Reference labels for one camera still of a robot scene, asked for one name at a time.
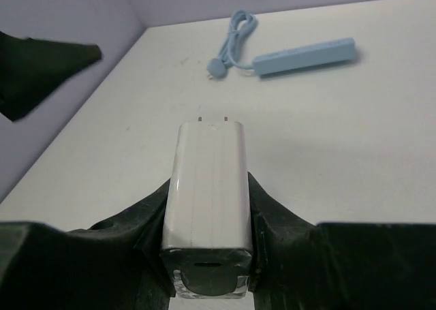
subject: white table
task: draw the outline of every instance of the white table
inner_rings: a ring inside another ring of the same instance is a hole
[[[384,0],[259,15],[244,58],[354,37],[353,65],[261,80],[205,70],[228,19],[146,31],[0,206],[1,220],[87,228],[171,174],[183,121],[244,124],[249,170],[297,215],[436,220],[436,0]],[[252,309],[242,301],[171,309]]]

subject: power adapter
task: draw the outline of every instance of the power adapter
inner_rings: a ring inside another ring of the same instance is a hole
[[[243,126],[181,125],[161,259],[182,298],[242,298],[253,255]]]

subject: light blue cable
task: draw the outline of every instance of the light blue cable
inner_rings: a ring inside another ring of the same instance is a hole
[[[238,26],[245,20],[240,29]],[[238,63],[244,40],[254,31],[258,25],[256,17],[244,10],[238,10],[230,19],[229,32],[218,57],[209,61],[207,70],[215,78],[223,78],[227,74],[227,68],[235,66],[241,69],[253,69],[252,65]]]

